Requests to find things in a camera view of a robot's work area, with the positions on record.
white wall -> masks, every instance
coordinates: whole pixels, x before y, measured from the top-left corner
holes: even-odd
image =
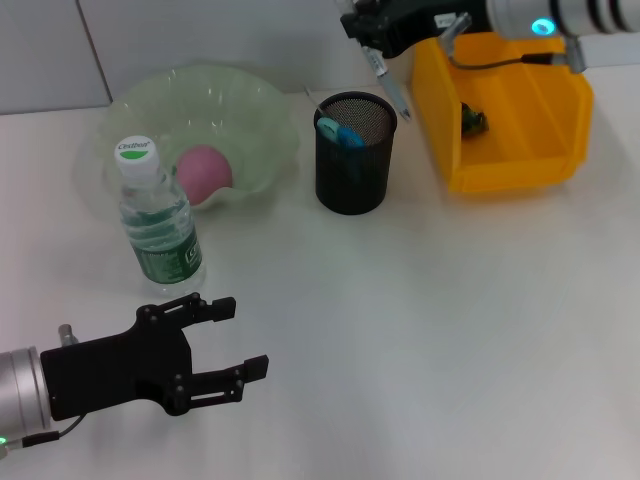
[[[0,0],[0,114],[107,103],[74,0]]]
[[[640,33],[584,37],[582,44],[589,67],[640,63]]]
[[[176,65],[249,67],[285,91],[375,84],[332,0],[82,0],[117,97]],[[406,79],[410,56],[395,62]]]

white bottle cap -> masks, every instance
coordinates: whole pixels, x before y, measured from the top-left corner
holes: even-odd
[[[160,157],[153,140],[134,135],[122,140],[114,151],[118,168],[127,178],[150,177],[160,167]]]

yellow plastic tray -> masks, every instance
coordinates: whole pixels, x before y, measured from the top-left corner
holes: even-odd
[[[463,35],[456,59],[480,64],[562,51],[557,39],[507,42]],[[412,93],[438,166],[455,192],[543,187],[570,178],[587,154],[593,92],[567,67],[452,67],[435,39],[417,46]],[[461,103],[482,110],[489,131],[462,139]]]

mesh pen holder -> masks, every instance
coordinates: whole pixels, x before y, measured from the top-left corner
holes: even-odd
[[[382,203],[387,193],[396,114],[380,97],[363,92],[346,92],[320,105],[328,117],[357,133],[364,147],[341,146],[317,127],[322,117],[316,110],[316,195],[336,213],[360,215]]]

water bottle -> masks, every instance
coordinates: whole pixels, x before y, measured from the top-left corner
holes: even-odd
[[[133,136],[115,149],[123,175],[120,220],[153,289],[179,297],[196,291],[205,266],[182,187],[160,166],[150,138]]]

